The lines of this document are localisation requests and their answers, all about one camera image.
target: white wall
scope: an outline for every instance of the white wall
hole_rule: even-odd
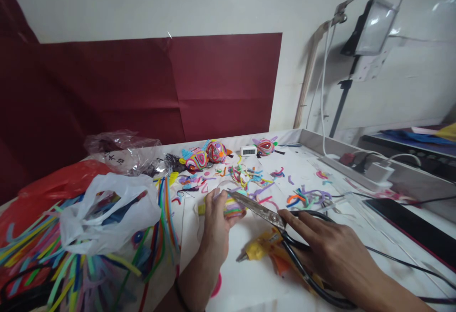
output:
[[[129,38],[283,32],[270,130],[293,127],[306,64],[307,43],[344,0],[18,0],[42,43]],[[368,0],[347,9],[337,27],[328,62],[325,108],[329,130],[341,90],[336,85],[350,70],[351,59],[338,51],[352,33]],[[399,0],[388,0],[397,4]],[[456,0],[404,0],[395,23],[399,34],[456,41]],[[319,64],[314,77],[318,77]],[[442,119],[456,101],[456,47],[398,47],[376,80],[355,83],[339,128]],[[314,91],[309,91],[310,99]],[[319,130],[319,104],[309,128]],[[304,109],[303,125],[308,108]]]

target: clear plastic bag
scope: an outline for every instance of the clear plastic bag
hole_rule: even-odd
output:
[[[186,170],[185,165],[179,162],[179,157],[166,154],[164,159],[156,159],[153,161],[152,166],[148,172],[144,172],[155,179],[164,178],[170,175],[172,172],[184,172]]]
[[[89,135],[85,149],[98,161],[104,162],[115,173],[151,177],[157,173],[157,158],[164,159],[160,140],[136,136],[137,132],[119,130]]]

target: scissors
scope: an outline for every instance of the scissors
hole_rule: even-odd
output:
[[[325,299],[330,304],[332,304],[336,307],[339,307],[341,309],[354,310],[357,308],[357,306],[354,303],[352,303],[350,300],[347,300],[345,298],[338,298],[338,297],[335,297],[335,296],[329,294],[327,291],[325,291],[323,288],[321,288],[315,282],[315,280],[312,278],[311,275],[309,275],[306,268],[303,266],[303,264],[301,263],[299,258],[296,256],[296,253],[292,249],[292,246],[295,247],[296,249],[299,249],[302,251],[312,251],[312,249],[308,245],[298,242],[289,236],[289,234],[287,233],[287,231],[285,229],[286,223],[282,219],[282,217],[280,217],[277,213],[269,210],[268,208],[265,208],[263,205],[257,203],[256,201],[240,194],[239,192],[229,192],[228,194],[231,197],[233,197],[234,199],[236,199],[239,203],[244,205],[246,208],[249,208],[250,210],[252,210],[252,212],[256,213],[261,218],[263,218],[266,221],[268,221],[269,223],[271,223],[273,226],[275,226],[279,230],[279,232],[283,238],[282,246],[285,248],[285,251],[290,256],[291,260],[293,261],[294,265],[298,269],[299,273],[303,276],[304,280],[309,284],[310,287],[313,288],[313,290],[319,296],[321,296],[323,299]],[[318,211],[306,210],[306,211],[290,211],[290,212],[295,217],[297,217],[299,215],[299,213],[305,212],[314,217],[318,217],[325,221],[334,223],[334,221],[332,219],[330,219],[329,217],[327,217],[326,215],[324,215]]]

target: pipe cleaner ornament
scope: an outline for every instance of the pipe cleaner ornament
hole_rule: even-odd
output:
[[[258,154],[261,156],[267,156],[267,155],[274,153],[274,148],[277,146],[277,142],[276,142],[277,136],[273,137],[270,140],[267,140],[267,139],[261,139],[261,141],[257,140],[257,139],[252,139],[252,140],[253,140],[254,145],[258,149]]]
[[[179,159],[181,164],[185,164],[185,166],[191,170],[202,170],[208,164],[208,155],[206,153],[206,149],[209,145],[209,140],[206,141],[203,148],[200,147],[193,147],[189,150],[183,149],[182,150],[182,157],[183,159]]]
[[[228,150],[224,144],[217,140],[211,140],[206,150],[209,161],[212,163],[225,162],[225,159],[232,151]]]

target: scissor blade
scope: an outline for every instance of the scissor blade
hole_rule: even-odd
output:
[[[269,210],[268,208],[265,208],[263,205],[240,194],[239,192],[229,192],[228,194],[279,230],[285,230],[285,224],[282,220],[282,217],[280,217],[277,213]]]

